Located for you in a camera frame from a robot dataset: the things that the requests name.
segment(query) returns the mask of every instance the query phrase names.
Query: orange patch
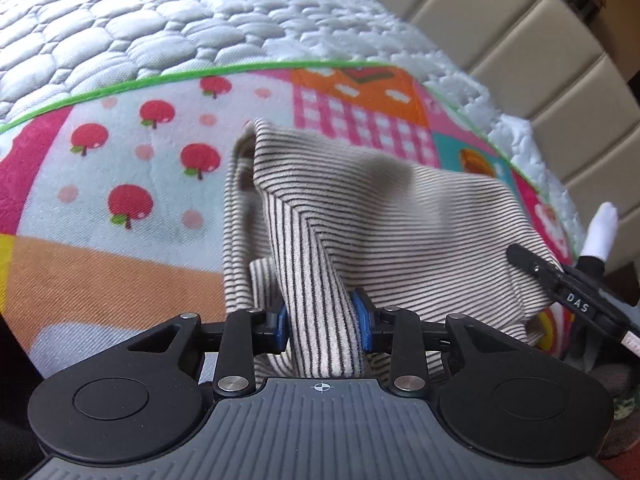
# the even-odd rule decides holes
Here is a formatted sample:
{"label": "orange patch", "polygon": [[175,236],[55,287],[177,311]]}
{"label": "orange patch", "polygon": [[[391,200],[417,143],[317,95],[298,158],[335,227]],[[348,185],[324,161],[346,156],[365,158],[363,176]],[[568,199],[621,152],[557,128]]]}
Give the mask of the orange patch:
{"label": "orange patch", "polygon": [[291,71],[291,81],[353,105],[429,126],[414,80],[396,67],[297,68]]}
{"label": "orange patch", "polygon": [[142,330],[181,312],[225,319],[222,274],[15,237],[4,318],[27,350],[60,322]]}

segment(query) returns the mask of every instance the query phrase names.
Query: colorful blanket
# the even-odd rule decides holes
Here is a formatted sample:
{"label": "colorful blanket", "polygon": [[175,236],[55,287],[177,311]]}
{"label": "colorful blanket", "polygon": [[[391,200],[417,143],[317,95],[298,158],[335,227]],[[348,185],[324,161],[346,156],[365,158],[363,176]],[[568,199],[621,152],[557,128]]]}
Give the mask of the colorful blanket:
{"label": "colorful blanket", "polygon": [[545,197],[398,68],[316,63],[128,83],[0,136],[13,139],[0,162],[0,312],[44,376],[180,312],[223,319],[223,183],[255,118],[498,178],[558,259],[572,260]]}

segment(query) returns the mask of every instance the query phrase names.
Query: green trim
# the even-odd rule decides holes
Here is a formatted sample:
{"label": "green trim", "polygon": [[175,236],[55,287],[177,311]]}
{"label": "green trim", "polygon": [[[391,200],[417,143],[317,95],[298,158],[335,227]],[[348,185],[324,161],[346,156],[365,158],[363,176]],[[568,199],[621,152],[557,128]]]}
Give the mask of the green trim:
{"label": "green trim", "polygon": [[64,108],[65,106],[76,105],[78,103],[84,103],[86,101],[93,101],[94,99],[108,97],[114,94],[121,94],[129,90],[138,90],[139,88],[146,88],[148,86],[155,86],[164,83],[175,83],[178,81],[196,79],[210,75],[227,75],[236,74],[238,72],[250,72],[252,70],[273,70],[278,68],[358,68],[363,66],[389,65],[386,63],[378,63],[372,61],[268,61],[220,66],[214,68],[205,68],[202,70],[191,70],[188,72],[146,77],[144,79],[136,79],[135,81],[125,81],[123,83],[117,83],[105,88],[98,88],[97,90],[91,90],[90,92],[74,95],[72,97],[68,97],[67,99],[62,99],[50,105],[43,106],[42,108],[38,108],[33,112],[29,112],[28,114],[21,116],[15,121],[11,121],[4,126],[0,126],[0,135],[4,134],[11,128],[15,128],[16,126],[29,121],[30,119],[33,119],[34,117],[52,112],[53,110],[58,110],[59,108]]}
{"label": "green trim", "polygon": [[[245,63],[238,65],[230,65],[230,66],[221,66],[214,68],[206,68],[202,70],[191,70],[188,72],[179,72],[175,74],[165,74],[154,77],[147,77],[143,79],[136,79],[134,81],[125,81],[123,83],[118,83],[115,85],[107,86],[105,88],[99,88],[97,90],[92,90],[91,92],[85,92],[83,94],[78,94],[73,97],[69,97],[67,99],[62,99],[50,105],[43,106],[33,112],[29,112],[26,115],[12,121],[4,126],[0,126],[0,135],[4,134],[6,131],[19,126],[30,119],[33,119],[39,115],[46,114],[48,112],[52,112],[53,110],[58,110],[59,108],[63,108],[65,106],[75,105],[78,103],[84,103],[87,101],[93,101],[95,99],[99,99],[102,97],[108,97],[114,94],[121,94],[123,92],[128,92],[129,90],[138,90],[140,88],[146,88],[149,86],[156,86],[164,83],[174,83],[178,81],[185,81],[189,79],[196,79],[211,75],[228,75],[228,74],[236,74],[239,72],[250,72],[253,70],[274,70],[274,69],[293,69],[293,68],[360,68],[363,66],[390,66],[388,63],[378,63],[372,61],[316,61],[316,60],[299,60],[299,61],[268,61],[268,62],[258,62],[258,63]],[[484,142],[486,142],[489,146],[491,146],[496,153],[498,153],[502,159],[507,163],[507,165],[511,168],[512,171],[518,173],[535,191],[538,195],[543,195],[545,200],[548,202],[548,197],[546,194],[543,194],[538,186],[536,186],[532,181],[530,181],[524,174],[518,170],[518,168],[514,167],[511,161],[505,156],[502,150],[498,149],[488,137],[484,134],[483,131],[479,130],[472,121],[460,111],[460,109],[451,103],[449,99],[444,97],[438,91],[434,90],[431,85],[425,85],[429,92],[434,94],[439,101],[444,102],[449,108],[451,108],[458,117],[465,123],[473,133],[475,133],[478,137],[480,137]],[[575,251],[574,244],[572,240],[567,237],[569,240],[569,245],[571,252],[573,253],[574,259],[577,258],[577,252]]]}

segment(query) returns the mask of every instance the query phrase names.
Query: crosshair symbol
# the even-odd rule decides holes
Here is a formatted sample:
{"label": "crosshair symbol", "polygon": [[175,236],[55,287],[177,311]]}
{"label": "crosshair symbol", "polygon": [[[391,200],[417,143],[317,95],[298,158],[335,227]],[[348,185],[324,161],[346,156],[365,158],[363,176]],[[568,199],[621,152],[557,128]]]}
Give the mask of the crosshair symbol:
{"label": "crosshair symbol", "polygon": [[316,391],[316,392],[326,392],[329,390],[329,388],[333,388],[334,386],[329,386],[327,383],[318,383],[315,384],[314,386],[312,386],[312,388]]}

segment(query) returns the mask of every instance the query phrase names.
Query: white quilted mattress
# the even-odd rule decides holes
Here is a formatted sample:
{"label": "white quilted mattress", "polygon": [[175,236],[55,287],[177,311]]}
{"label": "white quilted mattress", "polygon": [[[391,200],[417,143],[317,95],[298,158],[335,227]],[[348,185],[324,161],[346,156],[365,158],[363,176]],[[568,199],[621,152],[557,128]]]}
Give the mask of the white quilted mattress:
{"label": "white quilted mattress", "polygon": [[[543,192],[574,245],[583,233],[526,121],[374,0],[0,0],[0,125],[123,81],[301,59],[391,62],[449,98]],[[0,141],[2,155],[10,148]]]}

